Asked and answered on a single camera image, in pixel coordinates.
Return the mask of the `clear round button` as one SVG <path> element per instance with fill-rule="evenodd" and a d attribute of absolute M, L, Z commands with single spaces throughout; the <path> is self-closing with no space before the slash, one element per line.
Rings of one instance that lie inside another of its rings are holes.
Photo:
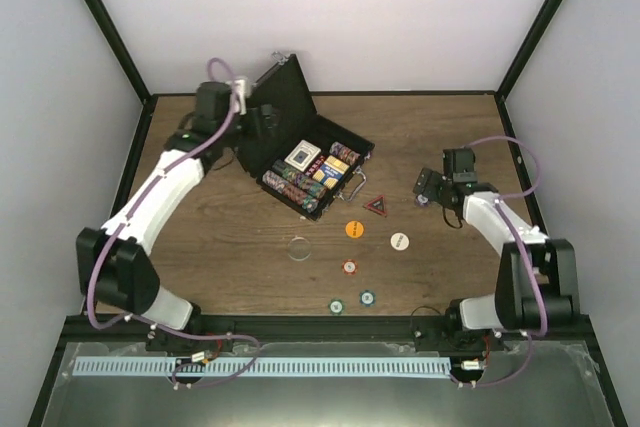
<path fill-rule="evenodd" d="M 302 236 L 293 237 L 287 245 L 289 258 L 297 262 L 307 260 L 311 255 L 311 250 L 311 242 Z"/>

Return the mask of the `blue orange chip row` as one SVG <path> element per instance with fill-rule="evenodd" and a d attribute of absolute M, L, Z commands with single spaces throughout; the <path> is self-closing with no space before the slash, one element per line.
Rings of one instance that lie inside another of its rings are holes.
<path fill-rule="evenodd" d="M 262 182 L 272 190 L 302 207 L 306 212 L 314 212 L 319 205 L 318 199 L 296 187 L 271 170 L 267 170 L 263 174 Z"/>

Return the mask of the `white round dealer button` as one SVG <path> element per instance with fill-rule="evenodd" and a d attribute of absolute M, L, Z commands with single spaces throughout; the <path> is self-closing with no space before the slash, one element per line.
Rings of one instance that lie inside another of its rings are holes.
<path fill-rule="evenodd" d="M 406 234 L 396 232 L 390 237 L 390 245 L 396 251 L 404 251 L 409 247 L 410 240 Z"/>

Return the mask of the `teal poker chip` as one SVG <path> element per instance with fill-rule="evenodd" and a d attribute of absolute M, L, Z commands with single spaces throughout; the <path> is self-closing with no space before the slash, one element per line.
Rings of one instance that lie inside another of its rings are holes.
<path fill-rule="evenodd" d="M 345 310 L 345 305 L 340 299 L 332 299 L 328 304 L 328 308 L 332 315 L 342 315 Z"/>

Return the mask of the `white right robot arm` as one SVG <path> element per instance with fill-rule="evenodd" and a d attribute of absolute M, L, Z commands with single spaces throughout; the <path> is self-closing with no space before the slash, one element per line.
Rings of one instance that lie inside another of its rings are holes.
<path fill-rule="evenodd" d="M 422 168 L 413 187 L 419 205 L 437 204 L 445 214 L 454 213 L 458 228 L 476 229 L 500 256 L 492 294 L 450 303 L 445 340 L 465 350 L 480 330 L 544 336 L 576 323 L 581 312 L 574 247 L 521 218 L 495 186 L 478 180 L 475 160 L 470 148 L 446 149 L 443 170 Z"/>

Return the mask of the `purple poker chip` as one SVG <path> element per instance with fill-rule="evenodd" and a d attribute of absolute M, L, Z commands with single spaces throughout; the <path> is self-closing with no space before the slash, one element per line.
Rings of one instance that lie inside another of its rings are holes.
<path fill-rule="evenodd" d="M 371 307 L 376 302 L 375 293 L 370 290 L 364 290 L 359 295 L 359 302 L 365 307 Z"/>
<path fill-rule="evenodd" d="M 420 206 L 426 206 L 429 204 L 429 199 L 423 195 L 418 195 L 416 197 L 416 202 L 420 205 Z"/>

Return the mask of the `red black triangular button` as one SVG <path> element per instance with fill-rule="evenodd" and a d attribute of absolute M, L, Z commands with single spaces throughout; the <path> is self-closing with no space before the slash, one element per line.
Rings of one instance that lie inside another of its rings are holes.
<path fill-rule="evenodd" d="M 386 217 L 388 215 L 387 203 L 384 195 L 379 195 L 363 205 L 363 208 L 376 215 Z"/>

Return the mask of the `black poker set case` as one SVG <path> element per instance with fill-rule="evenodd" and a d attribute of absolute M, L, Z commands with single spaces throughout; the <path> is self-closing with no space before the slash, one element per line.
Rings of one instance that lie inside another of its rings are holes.
<path fill-rule="evenodd" d="M 342 189 L 353 176 L 359 175 L 362 182 L 366 181 L 362 166 L 372 154 L 374 143 L 318 113 L 296 55 L 281 58 L 259 78 L 247 101 L 247 108 L 260 104 L 272 104 L 279 110 L 276 144 L 273 147 L 248 144 L 245 140 L 245 115 L 237 155 L 244 170 L 266 193 L 307 219 L 316 221 L 335 199 L 343 196 Z M 301 140 L 319 147 L 320 155 L 326 158 L 332 156 L 330 147 L 334 142 L 340 142 L 360 154 L 356 164 L 350 166 L 337 185 L 327 189 L 325 196 L 318 199 L 319 205 L 311 213 L 262 182 L 267 170 L 273 172 L 274 162 L 284 161 Z"/>

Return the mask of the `orange big blind button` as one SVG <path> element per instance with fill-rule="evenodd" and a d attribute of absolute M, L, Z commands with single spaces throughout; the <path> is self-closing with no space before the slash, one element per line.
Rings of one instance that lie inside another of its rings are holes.
<path fill-rule="evenodd" d="M 364 225 L 357 220 L 349 221 L 345 225 L 346 235 L 353 239 L 360 238 L 364 234 L 364 231 L 365 231 Z"/>

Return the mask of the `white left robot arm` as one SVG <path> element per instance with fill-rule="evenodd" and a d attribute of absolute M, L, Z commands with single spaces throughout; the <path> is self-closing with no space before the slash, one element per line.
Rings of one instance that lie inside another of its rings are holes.
<path fill-rule="evenodd" d="M 202 83 L 192 112 L 167 139 L 151 173 L 127 203 L 100 228 L 76 239 L 80 287 L 90 324 L 99 330 L 135 318 L 169 329 L 181 350 L 196 349 L 203 324 L 195 305 L 165 288 L 150 255 L 163 227 L 201 183 L 225 149 L 237 147 L 256 121 L 245 77 Z"/>

